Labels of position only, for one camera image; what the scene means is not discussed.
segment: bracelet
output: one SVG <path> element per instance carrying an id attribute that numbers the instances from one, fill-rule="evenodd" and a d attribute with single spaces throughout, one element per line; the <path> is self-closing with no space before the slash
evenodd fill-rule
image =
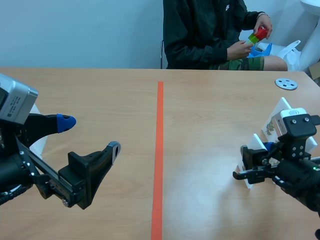
<path id="1" fill-rule="evenodd" d="M 270 18 L 270 16 L 269 16 L 267 13 L 265 13 L 265 12 L 260 12 L 260 13 L 258 14 L 258 17 L 257 17 L 256 19 L 258 20 L 258 18 L 260 18 L 262 15 L 267 15 L 267 16 Z"/>

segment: blue object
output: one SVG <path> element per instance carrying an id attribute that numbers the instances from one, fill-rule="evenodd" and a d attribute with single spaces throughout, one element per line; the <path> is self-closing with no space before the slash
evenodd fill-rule
<path id="1" fill-rule="evenodd" d="M 271 147 L 274 145 L 273 142 L 264 142 L 263 143 L 268 152 L 270 152 Z"/>
<path id="2" fill-rule="evenodd" d="M 257 49 L 255 49 L 255 46 L 253 46 L 253 47 L 251 48 L 252 52 L 249 54 L 248 59 L 249 59 L 249 58 L 257 58 L 257 57 L 270 56 L 271 49 L 272 49 L 272 43 L 270 43 L 270 44 L 268 45 L 268 47 L 265 49 L 265 51 L 258 51 Z"/>
<path id="3" fill-rule="evenodd" d="M 76 123 L 77 121 L 73 116 L 56 115 L 56 129 L 58 134 L 72 129 Z"/>

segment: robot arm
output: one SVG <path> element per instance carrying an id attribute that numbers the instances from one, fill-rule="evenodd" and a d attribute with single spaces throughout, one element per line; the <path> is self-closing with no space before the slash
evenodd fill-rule
<path id="1" fill-rule="evenodd" d="M 271 178 L 286 193 L 311 211 L 320 213 L 320 158 L 305 152 L 306 141 L 317 133 L 320 117 L 310 116 L 303 108 L 284 110 L 272 118 L 277 131 L 277 143 L 265 143 L 265 149 L 241 147 L 245 171 L 233 172 L 237 180 L 248 179 L 249 184 Z M 270 158 L 279 161 L 271 166 Z M 320 239 L 320 230 L 316 237 Z"/>
<path id="2" fill-rule="evenodd" d="M 0 74 L 0 205 L 36 185 L 44 199 L 55 195 L 66 207 L 77 204 L 85 209 L 121 145 L 113 141 L 87 156 L 70 152 L 68 165 L 56 172 L 30 146 L 42 137 L 71 129 L 76 120 L 61 114 L 29 114 L 37 97 L 35 89 Z"/>

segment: orange tape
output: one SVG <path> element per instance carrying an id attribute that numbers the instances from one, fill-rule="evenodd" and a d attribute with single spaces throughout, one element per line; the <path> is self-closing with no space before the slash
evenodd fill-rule
<path id="1" fill-rule="evenodd" d="M 164 177 L 164 82 L 158 82 L 151 240 L 162 240 Z"/>

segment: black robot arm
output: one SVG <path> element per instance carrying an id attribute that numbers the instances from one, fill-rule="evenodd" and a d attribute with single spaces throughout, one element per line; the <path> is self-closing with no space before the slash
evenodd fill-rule
<path id="1" fill-rule="evenodd" d="M 308 209 L 320 213 L 320 157 L 311 158 L 305 152 L 306 141 L 317 133 L 319 116 L 295 114 L 275 121 L 285 134 L 269 149 L 253 150 L 241 147 L 242 162 L 245 171 L 233 172 L 237 180 L 247 179 L 249 184 L 264 182 L 271 178 L 273 182 Z M 274 158 L 278 165 L 272 166 L 269 160 Z M 320 239 L 320 230 L 316 237 Z"/>
<path id="2" fill-rule="evenodd" d="M 98 187 L 120 153 L 118 142 L 87 156 L 68 154 L 68 165 L 58 172 L 30 151 L 37 140 L 72 128 L 71 116 L 30 114 L 24 125 L 0 121 L 0 205 L 36 185 L 44 199 L 52 195 L 66 207 L 91 205 Z"/>

